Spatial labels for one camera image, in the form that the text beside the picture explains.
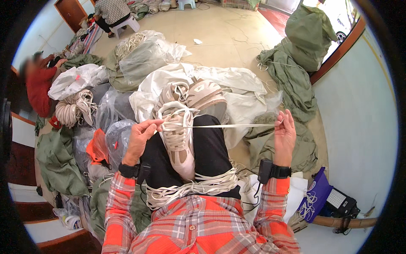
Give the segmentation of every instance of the orange plaid shirt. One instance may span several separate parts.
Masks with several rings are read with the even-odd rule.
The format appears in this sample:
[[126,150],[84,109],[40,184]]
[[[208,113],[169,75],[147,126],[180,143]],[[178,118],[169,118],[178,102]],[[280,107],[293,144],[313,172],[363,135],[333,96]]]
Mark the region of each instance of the orange plaid shirt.
[[190,195],[154,211],[152,223],[137,233],[130,215],[136,180],[118,172],[106,205],[107,253],[300,253],[293,231],[283,222],[289,178],[271,178],[262,187],[254,225],[235,198]]

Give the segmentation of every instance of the red floor mat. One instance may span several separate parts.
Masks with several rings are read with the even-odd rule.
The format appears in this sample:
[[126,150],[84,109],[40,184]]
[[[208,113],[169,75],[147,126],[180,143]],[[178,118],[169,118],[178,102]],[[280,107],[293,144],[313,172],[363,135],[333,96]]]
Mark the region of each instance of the red floor mat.
[[278,33],[285,37],[286,21],[288,15],[270,9],[259,9],[258,11],[271,23],[271,25],[278,31]]

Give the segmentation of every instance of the hand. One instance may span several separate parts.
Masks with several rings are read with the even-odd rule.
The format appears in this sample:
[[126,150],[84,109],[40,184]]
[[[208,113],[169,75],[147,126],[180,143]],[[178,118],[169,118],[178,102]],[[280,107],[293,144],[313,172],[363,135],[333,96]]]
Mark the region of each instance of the hand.
[[61,59],[55,64],[55,66],[57,68],[59,68],[64,62],[67,62],[67,61],[68,61],[68,59]]
[[286,109],[285,113],[279,111],[275,121],[275,156],[273,161],[275,165],[290,167],[295,141],[296,130],[292,114],[289,109]]
[[147,120],[132,126],[128,149],[121,161],[123,165],[134,166],[137,164],[138,159],[144,153],[147,140],[154,135],[155,130],[162,131],[160,125],[163,122],[162,119]]

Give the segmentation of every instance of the plastic stool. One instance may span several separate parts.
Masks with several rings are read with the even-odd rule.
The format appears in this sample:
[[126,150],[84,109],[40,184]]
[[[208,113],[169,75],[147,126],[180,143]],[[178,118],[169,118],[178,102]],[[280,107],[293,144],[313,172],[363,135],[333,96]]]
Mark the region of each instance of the plastic stool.
[[140,30],[140,24],[138,24],[138,22],[135,20],[133,15],[130,15],[130,17],[128,19],[126,19],[125,21],[123,21],[121,24],[113,27],[113,33],[116,34],[117,39],[120,39],[119,37],[119,30],[122,30],[121,28],[123,26],[129,25],[132,30],[134,30],[134,32],[136,33],[138,30]]
[[186,4],[190,4],[192,9],[196,8],[196,3],[194,0],[178,0],[179,10],[184,10]]

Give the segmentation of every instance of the purple bag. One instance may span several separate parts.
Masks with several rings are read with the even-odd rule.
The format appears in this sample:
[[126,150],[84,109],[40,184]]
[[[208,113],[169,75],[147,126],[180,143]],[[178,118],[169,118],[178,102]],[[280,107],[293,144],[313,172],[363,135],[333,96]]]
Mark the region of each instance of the purple bag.
[[328,183],[324,170],[325,167],[320,168],[298,208],[300,216],[309,223],[312,223],[319,214],[333,189],[333,186]]

